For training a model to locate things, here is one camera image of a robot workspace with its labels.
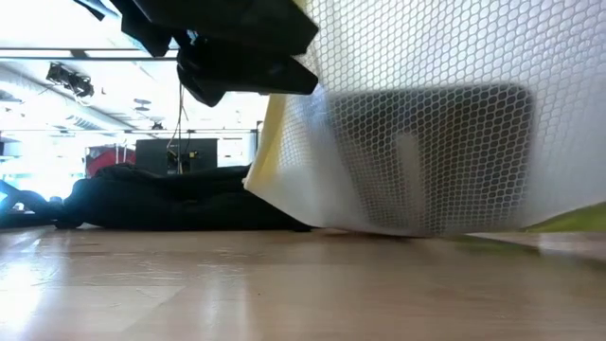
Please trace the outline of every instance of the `hexagonal mesh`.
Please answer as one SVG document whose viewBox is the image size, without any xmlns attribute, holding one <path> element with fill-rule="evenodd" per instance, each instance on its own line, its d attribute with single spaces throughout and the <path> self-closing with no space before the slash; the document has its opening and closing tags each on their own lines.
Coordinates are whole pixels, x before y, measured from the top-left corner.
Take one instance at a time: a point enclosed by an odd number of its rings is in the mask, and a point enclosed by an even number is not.
<svg viewBox="0 0 606 341">
<path fill-rule="evenodd" d="M 271 176 L 247 184 L 260 197 L 308 224 L 421 236 L 606 200 L 602 0 L 305 8 L 320 86 L 286 98 Z"/>
</svg>

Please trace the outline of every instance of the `yellow fabric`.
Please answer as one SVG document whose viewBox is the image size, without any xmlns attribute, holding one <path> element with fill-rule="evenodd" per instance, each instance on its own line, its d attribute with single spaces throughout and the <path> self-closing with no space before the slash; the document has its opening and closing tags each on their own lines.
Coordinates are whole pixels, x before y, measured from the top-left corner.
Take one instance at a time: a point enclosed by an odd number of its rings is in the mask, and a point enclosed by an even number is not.
<svg viewBox="0 0 606 341">
<path fill-rule="evenodd" d="M 307 0 L 294 0 L 294 2 L 305 10 Z M 244 183 L 246 189 L 262 188 L 276 176 L 278 152 L 282 143 L 285 106 L 286 95 L 274 94 L 270 96 L 257 156 Z"/>
</svg>

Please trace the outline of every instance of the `wooden floor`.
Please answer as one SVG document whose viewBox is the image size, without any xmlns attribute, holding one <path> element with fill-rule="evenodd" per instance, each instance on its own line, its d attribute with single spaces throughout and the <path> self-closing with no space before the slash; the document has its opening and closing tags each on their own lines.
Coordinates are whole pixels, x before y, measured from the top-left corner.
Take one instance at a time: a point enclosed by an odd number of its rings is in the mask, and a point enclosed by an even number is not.
<svg viewBox="0 0 606 341">
<path fill-rule="evenodd" d="M 533 246 L 544 255 L 574 255 L 606 262 L 606 233 L 604 232 L 478 233 L 475 236 Z"/>
<path fill-rule="evenodd" d="M 601 261 L 472 237 L 38 229 L 0 252 L 2 341 L 606 340 Z"/>
</svg>

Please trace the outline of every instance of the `black object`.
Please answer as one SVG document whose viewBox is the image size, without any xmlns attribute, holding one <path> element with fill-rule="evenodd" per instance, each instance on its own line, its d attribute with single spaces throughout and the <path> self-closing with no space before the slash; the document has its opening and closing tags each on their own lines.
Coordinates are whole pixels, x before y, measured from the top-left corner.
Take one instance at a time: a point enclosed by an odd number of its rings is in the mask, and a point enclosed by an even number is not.
<svg viewBox="0 0 606 341">
<path fill-rule="evenodd" d="M 71 219 L 135 230 L 308 230 L 244 189 L 249 167 L 157 176 L 132 165 L 79 180 L 64 200 Z"/>
<path fill-rule="evenodd" d="M 99 0 L 75 0 L 97 17 Z M 174 39 L 181 83 L 215 106 L 227 91 L 308 95 L 317 77 L 291 56 L 303 54 L 318 27 L 292 0 L 111 0 L 122 31 L 154 57 Z"/>
<path fill-rule="evenodd" d="M 178 152 L 184 172 L 203 171 L 217 168 L 217 139 L 195 138 L 189 140 L 179 151 L 178 141 L 173 139 L 167 148 L 167 139 L 136 141 L 136 165 L 141 170 L 156 175 L 178 173 Z"/>
<path fill-rule="evenodd" d="M 78 97 L 93 96 L 95 94 L 95 87 L 91 84 L 90 77 L 72 72 L 59 63 L 52 63 L 50 65 L 46 74 L 46 80 L 52 81 L 57 85 L 62 85 Z"/>
<path fill-rule="evenodd" d="M 0 192 L 7 197 L 0 201 L 0 228 L 31 227 L 57 224 L 61 227 L 77 227 L 62 209 L 62 203 L 56 199 L 48 203 L 42 195 L 19 190 L 0 180 Z M 26 211 L 15 211 L 16 204 L 22 203 Z"/>
<path fill-rule="evenodd" d="M 162 122 L 154 122 L 153 125 L 151 126 L 152 130 L 165 130 L 164 126 L 162 125 Z"/>
</svg>

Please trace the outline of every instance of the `pipe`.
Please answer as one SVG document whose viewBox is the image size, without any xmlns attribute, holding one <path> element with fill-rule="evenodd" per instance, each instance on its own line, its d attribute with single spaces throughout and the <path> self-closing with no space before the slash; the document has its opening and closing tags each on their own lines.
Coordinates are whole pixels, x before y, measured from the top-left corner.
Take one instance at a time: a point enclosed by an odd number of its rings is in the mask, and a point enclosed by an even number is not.
<svg viewBox="0 0 606 341">
<path fill-rule="evenodd" d="M 0 48 L 0 61 L 50 62 L 175 62 L 178 50 L 172 49 L 164 57 L 152 57 L 132 48 Z"/>
<path fill-rule="evenodd" d="M 186 129 L 182 130 L 182 133 L 186 134 L 246 134 L 254 133 L 256 129 Z M 163 134 L 174 134 L 174 130 L 77 130 L 77 129 L 3 129 L 4 134 L 125 134 L 125 135 L 163 135 Z"/>
<path fill-rule="evenodd" d="M 120 120 L 104 115 L 98 110 L 84 107 L 73 99 L 52 91 L 52 89 L 48 90 L 47 87 L 4 67 L 0 67 L 0 89 L 26 100 L 24 109 L 27 108 L 27 105 L 37 105 L 40 108 L 38 115 L 40 115 L 41 120 L 44 120 L 45 116 L 56 119 L 58 122 L 65 121 L 68 117 L 81 117 L 101 129 L 133 128 Z"/>
</svg>

